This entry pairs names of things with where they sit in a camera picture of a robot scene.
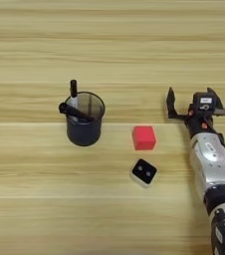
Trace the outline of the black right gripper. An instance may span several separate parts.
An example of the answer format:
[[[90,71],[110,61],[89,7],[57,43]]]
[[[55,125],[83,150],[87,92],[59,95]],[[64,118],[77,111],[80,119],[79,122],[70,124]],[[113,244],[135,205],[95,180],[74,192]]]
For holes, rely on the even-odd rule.
[[[222,102],[218,95],[215,93],[214,90],[211,88],[207,89],[208,93],[211,93],[215,99],[216,99],[216,104],[215,104],[215,111],[214,115],[219,117],[219,116],[225,116],[225,108],[222,105]],[[170,119],[176,119],[176,120],[182,120],[184,121],[188,131],[189,131],[189,136],[194,137],[195,135],[199,133],[216,133],[216,130],[213,127],[213,118],[212,114],[209,112],[198,112],[193,104],[189,105],[188,108],[188,114],[187,117],[186,115],[180,115],[174,106],[175,103],[175,95],[173,88],[169,88],[167,98],[166,98],[166,105],[167,105],[167,112],[168,112],[168,117]]]

